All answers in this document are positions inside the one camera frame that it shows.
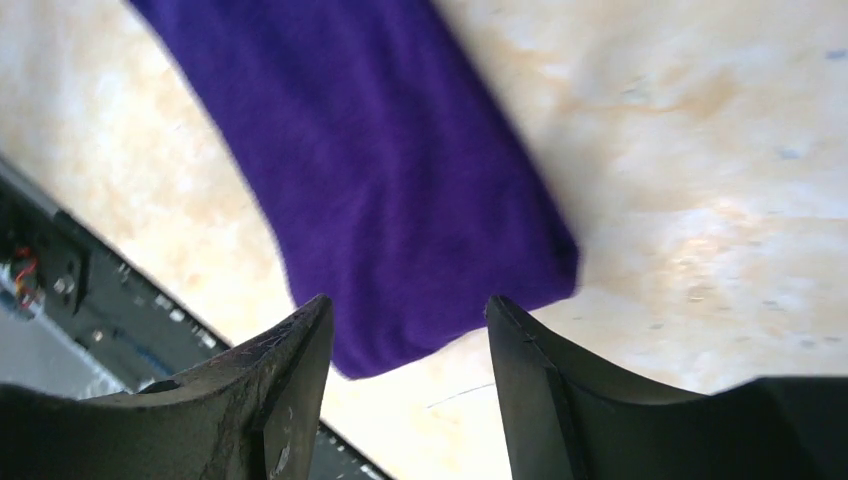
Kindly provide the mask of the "purple towel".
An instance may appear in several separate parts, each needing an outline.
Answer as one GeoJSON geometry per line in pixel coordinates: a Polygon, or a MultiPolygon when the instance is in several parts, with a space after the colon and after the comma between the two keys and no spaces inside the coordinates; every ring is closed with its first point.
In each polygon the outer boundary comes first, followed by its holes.
{"type": "Polygon", "coordinates": [[[578,248],[428,1],[138,1],[275,232],[297,303],[335,305],[351,379],[571,296],[578,248]]]}

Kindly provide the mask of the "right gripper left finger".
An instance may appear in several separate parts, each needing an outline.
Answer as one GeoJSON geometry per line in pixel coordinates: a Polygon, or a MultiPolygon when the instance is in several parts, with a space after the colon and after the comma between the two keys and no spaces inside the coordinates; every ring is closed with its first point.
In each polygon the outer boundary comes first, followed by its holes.
{"type": "Polygon", "coordinates": [[[1,389],[5,479],[305,479],[334,338],[319,295],[281,323],[136,394],[1,389]]]}

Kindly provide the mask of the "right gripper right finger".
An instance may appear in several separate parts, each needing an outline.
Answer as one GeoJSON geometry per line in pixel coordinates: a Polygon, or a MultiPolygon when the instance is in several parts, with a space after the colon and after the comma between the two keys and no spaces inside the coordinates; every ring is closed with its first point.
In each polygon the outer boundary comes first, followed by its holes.
{"type": "Polygon", "coordinates": [[[843,479],[847,381],[765,377],[702,395],[619,367],[489,300],[516,479],[843,479]]]}

